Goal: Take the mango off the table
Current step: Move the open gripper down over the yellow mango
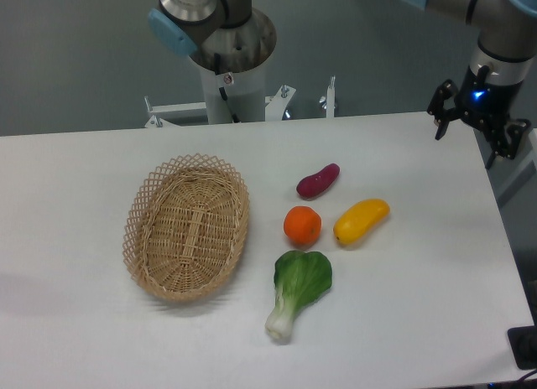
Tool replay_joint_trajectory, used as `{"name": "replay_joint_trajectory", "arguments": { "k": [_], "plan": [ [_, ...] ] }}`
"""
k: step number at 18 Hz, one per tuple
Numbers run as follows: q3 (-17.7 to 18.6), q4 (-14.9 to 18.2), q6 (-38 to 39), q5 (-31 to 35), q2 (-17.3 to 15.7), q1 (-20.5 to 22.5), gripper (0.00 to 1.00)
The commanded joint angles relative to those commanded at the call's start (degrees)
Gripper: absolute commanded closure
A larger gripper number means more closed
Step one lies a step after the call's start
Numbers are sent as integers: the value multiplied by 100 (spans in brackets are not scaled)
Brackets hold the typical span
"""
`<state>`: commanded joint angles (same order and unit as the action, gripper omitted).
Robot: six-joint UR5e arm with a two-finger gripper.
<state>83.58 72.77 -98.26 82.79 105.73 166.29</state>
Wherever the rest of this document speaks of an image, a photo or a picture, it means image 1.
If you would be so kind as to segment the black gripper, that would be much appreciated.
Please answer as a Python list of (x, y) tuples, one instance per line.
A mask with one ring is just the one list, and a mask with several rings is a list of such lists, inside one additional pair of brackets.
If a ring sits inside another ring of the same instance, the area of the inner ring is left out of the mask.
[[(468, 68), (458, 91), (451, 79), (440, 84), (427, 107), (434, 117), (435, 140), (442, 139), (451, 121), (461, 119), (478, 130), (486, 130), (484, 136), (491, 153), (485, 163), (490, 169), (496, 158), (515, 159), (521, 142), (528, 136), (531, 122), (527, 119), (509, 118), (510, 108), (522, 83), (498, 86), (485, 81), (485, 77)], [(454, 98), (454, 108), (445, 109), (446, 101)]]

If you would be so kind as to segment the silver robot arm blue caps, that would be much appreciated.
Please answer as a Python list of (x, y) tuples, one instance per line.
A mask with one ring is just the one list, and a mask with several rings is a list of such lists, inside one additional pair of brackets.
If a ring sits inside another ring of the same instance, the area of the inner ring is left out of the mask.
[[(514, 158), (530, 122), (510, 108), (536, 55), (536, 0), (402, 0), (479, 29), (464, 81), (439, 85), (427, 111), (437, 137), (462, 121), (483, 134), (493, 158)], [(159, 0), (149, 27), (163, 46), (201, 74), (212, 124), (268, 119), (265, 65), (277, 35), (252, 0)]]

